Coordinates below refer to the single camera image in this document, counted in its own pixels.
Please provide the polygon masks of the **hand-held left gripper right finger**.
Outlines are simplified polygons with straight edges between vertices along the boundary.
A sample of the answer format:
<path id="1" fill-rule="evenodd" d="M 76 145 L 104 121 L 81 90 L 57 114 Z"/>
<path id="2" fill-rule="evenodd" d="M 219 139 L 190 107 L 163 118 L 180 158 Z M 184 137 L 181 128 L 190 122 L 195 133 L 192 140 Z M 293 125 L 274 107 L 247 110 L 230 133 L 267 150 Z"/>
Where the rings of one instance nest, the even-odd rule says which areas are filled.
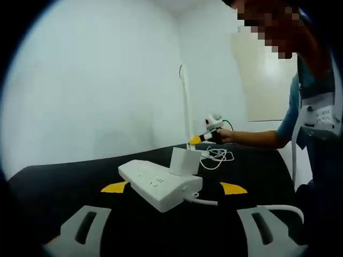
<path id="1" fill-rule="evenodd" d="M 304 252 L 307 249 L 307 245 L 299 245 L 289 236 L 288 226 L 272 213 L 273 210 L 289 211 L 303 222 L 300 209 L 288 205 L 256 206 L 241 186 L 224 182 L 220 185 L 225 197 L 219 201 L 219 206 L 240 220 L 248 252 Z"/>

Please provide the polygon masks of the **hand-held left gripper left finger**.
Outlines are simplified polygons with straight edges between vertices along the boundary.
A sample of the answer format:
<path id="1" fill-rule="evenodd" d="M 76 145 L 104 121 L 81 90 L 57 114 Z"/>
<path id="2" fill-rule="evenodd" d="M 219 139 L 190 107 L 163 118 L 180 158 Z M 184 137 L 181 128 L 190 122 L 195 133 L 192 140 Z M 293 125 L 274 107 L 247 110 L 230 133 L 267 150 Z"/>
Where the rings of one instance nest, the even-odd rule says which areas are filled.
<path id="1" fill-rule="evenodd" d="M 99 252 L 110 208 L 83 206 L 61 226 L 60 235 L 45 245 L 49 252 Z"/>

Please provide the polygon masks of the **person's right hand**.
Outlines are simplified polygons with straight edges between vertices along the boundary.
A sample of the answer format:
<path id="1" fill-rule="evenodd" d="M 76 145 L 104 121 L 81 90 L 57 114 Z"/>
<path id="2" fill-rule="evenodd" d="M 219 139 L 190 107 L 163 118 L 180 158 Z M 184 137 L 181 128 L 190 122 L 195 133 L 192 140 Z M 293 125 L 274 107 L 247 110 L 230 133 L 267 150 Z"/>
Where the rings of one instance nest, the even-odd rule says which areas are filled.
<path id="1" fill-rule="evenodd" d="M 213 140 L 218 144 L 234 143 L 235 132 L 224 128 L 216 130 Z"/>

